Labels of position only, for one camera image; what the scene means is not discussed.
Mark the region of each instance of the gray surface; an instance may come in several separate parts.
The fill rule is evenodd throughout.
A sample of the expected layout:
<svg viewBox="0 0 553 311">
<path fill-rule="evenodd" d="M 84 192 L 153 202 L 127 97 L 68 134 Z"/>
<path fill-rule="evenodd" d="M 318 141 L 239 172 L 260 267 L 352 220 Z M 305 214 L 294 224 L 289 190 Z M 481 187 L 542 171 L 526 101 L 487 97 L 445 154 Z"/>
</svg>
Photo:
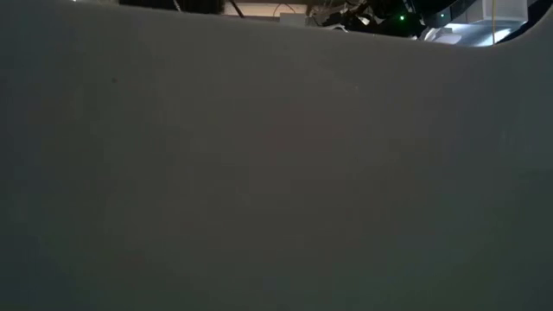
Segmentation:
<svg viewBox="0 0 553 311">
<path fill-rule="evenodd" d="M 1 309 L 552 309 L 551 14 L 471 49 L 2 6 Z"/>
<path fill-rule="evenodd" d="M 282 25 L 305 27 L 308 18 L 305 14 L 281 13 L 279 21 Z"/>
</svg>

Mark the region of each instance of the wire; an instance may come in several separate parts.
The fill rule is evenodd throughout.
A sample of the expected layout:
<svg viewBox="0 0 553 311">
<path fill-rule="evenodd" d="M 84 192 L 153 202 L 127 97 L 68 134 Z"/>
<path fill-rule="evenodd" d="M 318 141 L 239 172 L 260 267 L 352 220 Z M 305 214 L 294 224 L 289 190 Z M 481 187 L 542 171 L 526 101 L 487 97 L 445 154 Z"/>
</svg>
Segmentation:
<svg viewBox="0 0 553 311">
<path fill-rule="evenodd" d="M 234 9 L 236 10 L 236 12 L 237 12 L 238 15 L 240 16 L 240 18 L 245 18 L 244 13 L 242 13 L 242 10 L 238 7 L 238 5 L 236 5 L 236 3 L 234 2 L 234 0 L 228 0 L 228 2 L 230 2 L 230 3 L 232 4 L 232 6 L 233 6 Z"/>
<path fill-rule="evenodd" d="M 178 10 L 179 12 L 182 12 L 181 6 L 179 5 L 179 3 L 176 2 L 176 0 L 173 0 L 173 3 L 175 4 L 176 10 Z"/>
<path fill-rule="evenodd" d="M 294 12 L 294 13 L 296 12 L 296 10 L 294 10 L 294 8 L 292 8 L 289 4 L 286 4 L 286 3 L 285 3 L 284 5 L 286 5 L 287 7 L 289 7 L 289 8 L 292 10 L 292 12 Z"/>
<path fill-rule="evenodd" d="M 281 5 L 286 5 L 287 7 L 289 7 L 292 10 L 292 12 L 294 12 L 294 13 L 296 12 L 296 10 L 294 10 L 294 8 L 292 8 L 289 4 L 280 3 L 280 4 L 277 5 L 275 10 L 273 11 L 273 17 L 275 17 L 275 14 L 277 13 L 278 8 L 280 8 Z"/>
<path fill-rule="evenodd" d="M 492 0 L 492 38 L 495 45 L 495 0 Z"/>
<path fill-rule="evenodd" d="M 280 4 L 277 5 L 277 7 L 275 8 L 275 10 L 273 11 L 273 17 L 275 17 L 275 14 L 277 13 L 278 8 L 280 8 L 281 5 L 283 5 L 283 4 L 280 3 Z"/>
</svg>

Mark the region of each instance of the cable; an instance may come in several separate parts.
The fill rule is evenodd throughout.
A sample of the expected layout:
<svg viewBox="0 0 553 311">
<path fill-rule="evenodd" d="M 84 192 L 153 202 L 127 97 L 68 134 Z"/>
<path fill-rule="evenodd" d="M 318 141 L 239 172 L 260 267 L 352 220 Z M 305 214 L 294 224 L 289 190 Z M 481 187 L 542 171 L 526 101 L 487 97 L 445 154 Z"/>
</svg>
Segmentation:
<svg viewBox="0 0 553 311">
<path fill-rule="evenodd" d="M 281 5 L 286 5 L 286 6 L 289 7 L 294 13 L 296 12 L 296 10 L 294 10 L 294 8 L 292 8 L 289 4 L 280 3 L 280 4 L 277 5 L 277 7 L 275 8 L 275 10 L 273 11 L 273 17 L 275 17 L 275 14 L 277 13 L 278 8 L 280 8 Z"/>
<path fill-rule="evenodd" d="M 233 6 L 234 9 L 236 10 L 236 12 L 237 12 L 238 15 L 240 16 L 240 18 L 245 18 L 244 13 L 242 13 L 242 10 L 238 7 L 238 5 L 236 5 L 236 3 L 234 2 L 234 0 L 228 0 L 228 2 L 230 2 L 230 3 L 232 4 L 232 6 Z"/>
<path fill-rule="evenodd" d="M 296 12 L 296 10 L 294 10 L 294 8 L 292 8 L 289 4 L 286 4 L 286 3 L 285 3 L 284 5 L 286 5 L 287 7 L 289 7 L 289 8 L 292 10 L 292 12 L 294 12 L 294 13 Z"/>
<path fill-rule="evenodd" d="M 492 0 L 492 38 L 495 45 L 495 0 Z"/>
<path fill-rule="evenodd" d="M 182 12 L 181 6 L 179 5 L 179 3 L 176 2 L 176 0 L 173 0 L 173 3 L 175 4 L 176 10 L 178 10 L 179 12 Z"/>
</svg>

